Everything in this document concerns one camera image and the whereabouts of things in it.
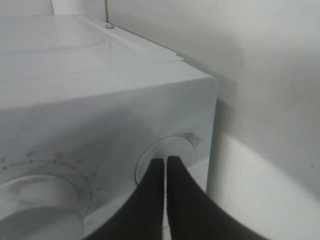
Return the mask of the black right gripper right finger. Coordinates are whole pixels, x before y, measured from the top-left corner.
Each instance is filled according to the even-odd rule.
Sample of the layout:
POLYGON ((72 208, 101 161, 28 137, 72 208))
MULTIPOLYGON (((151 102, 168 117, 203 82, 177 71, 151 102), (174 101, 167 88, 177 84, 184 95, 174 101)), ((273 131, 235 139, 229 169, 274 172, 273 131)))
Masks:
POLYGON ((194 181, 178 156, 166 167, 167 215, 173 240, 261 240, 224 212, 194 181))

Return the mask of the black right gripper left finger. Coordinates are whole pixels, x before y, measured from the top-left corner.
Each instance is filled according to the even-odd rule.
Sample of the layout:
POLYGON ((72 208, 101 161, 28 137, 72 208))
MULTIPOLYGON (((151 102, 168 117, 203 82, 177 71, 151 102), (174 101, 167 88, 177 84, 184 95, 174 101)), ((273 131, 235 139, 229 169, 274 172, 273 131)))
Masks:
POLYGON ((90 240, 161 240, 164 214, 164 160, 154 158, 124 205, 90 240))

